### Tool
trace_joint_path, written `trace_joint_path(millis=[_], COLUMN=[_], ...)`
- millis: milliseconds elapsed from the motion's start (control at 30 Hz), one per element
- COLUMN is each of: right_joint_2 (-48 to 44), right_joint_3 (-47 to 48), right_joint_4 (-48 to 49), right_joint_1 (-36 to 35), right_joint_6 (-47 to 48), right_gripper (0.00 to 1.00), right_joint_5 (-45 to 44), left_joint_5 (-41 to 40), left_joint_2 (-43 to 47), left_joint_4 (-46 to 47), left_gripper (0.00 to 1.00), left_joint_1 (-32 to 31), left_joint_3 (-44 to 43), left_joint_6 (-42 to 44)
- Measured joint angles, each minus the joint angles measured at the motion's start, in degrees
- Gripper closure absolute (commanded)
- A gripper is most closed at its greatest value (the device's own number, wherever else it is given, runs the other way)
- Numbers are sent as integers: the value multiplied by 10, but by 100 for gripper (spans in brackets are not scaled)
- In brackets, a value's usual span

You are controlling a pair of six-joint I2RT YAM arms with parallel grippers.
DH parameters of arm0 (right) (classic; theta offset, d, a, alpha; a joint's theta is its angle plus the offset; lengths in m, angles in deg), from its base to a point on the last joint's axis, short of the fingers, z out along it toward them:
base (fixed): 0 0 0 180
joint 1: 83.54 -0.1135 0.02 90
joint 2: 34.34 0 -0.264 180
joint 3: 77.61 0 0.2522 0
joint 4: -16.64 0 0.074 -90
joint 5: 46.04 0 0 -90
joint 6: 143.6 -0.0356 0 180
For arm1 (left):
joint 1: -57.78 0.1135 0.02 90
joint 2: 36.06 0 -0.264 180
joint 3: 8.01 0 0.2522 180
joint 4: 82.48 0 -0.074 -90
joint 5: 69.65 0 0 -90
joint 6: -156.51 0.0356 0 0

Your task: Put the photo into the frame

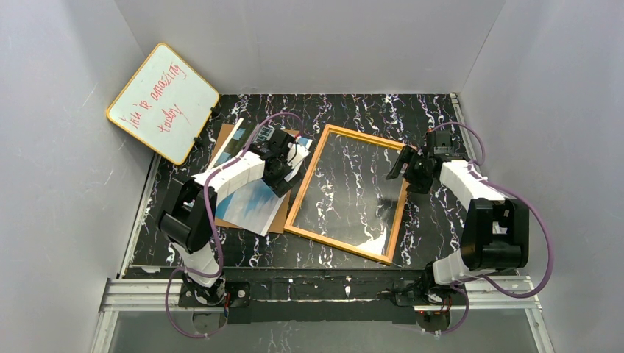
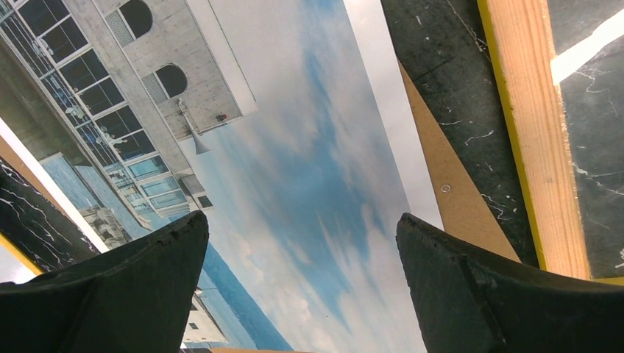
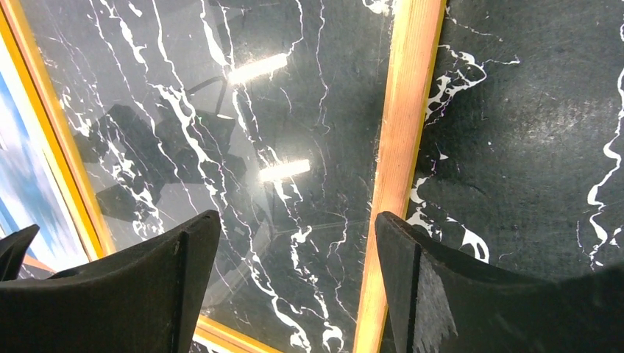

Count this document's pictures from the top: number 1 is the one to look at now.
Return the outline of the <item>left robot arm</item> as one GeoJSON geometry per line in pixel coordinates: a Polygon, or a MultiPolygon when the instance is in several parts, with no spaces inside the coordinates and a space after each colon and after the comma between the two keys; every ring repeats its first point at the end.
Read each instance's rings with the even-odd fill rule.
{"type": "Polygon", "coordinates": [[[266,140],[248,141],[220,165],[172,179],[157,216],[157,228],[174,244],[193,282],[211,288],[223,271],[223,249],[215,224],[217,207],[256,181],[274,195],[284,196],[301,180],[299,167],[309,154],[302,137],[276,129],[266,140]]]}

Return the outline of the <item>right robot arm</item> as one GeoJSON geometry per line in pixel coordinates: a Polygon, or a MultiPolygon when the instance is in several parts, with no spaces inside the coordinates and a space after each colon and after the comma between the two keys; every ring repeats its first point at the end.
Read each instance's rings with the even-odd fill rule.
{"type": "Polygon", "coordinates": [[[426,288],[523,268],[528,262],[529,209],[485,185],[467,154],[455,151],[449,132],[428,131],[425,145],[404,146],[387,179],[403,177],[409,193],[426,194],[434,181],[450,189],[467,214],[459,249],[428,263],[426,288]]]}

